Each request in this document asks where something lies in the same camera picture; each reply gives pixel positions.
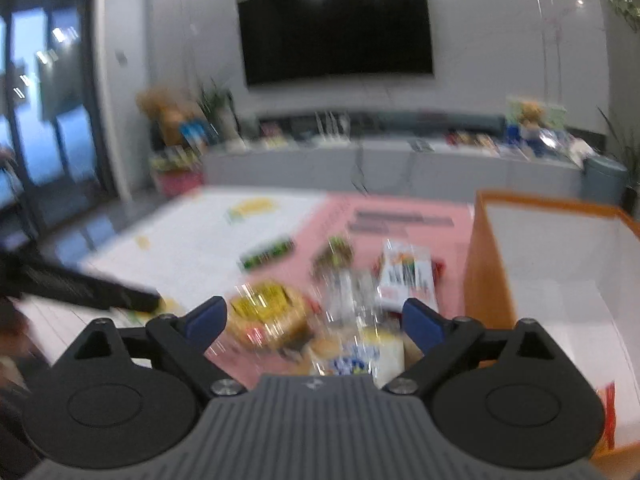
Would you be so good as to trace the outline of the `person left hand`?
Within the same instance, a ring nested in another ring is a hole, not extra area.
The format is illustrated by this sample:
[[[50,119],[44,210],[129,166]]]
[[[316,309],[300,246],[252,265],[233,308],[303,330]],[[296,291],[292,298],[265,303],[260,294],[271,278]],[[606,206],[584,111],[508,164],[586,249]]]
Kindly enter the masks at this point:
[[[1,299],[1,385],[5,386],[13,376],[8,362],[29,354],[32,342],[29,338],[29,322],[9,298]]]

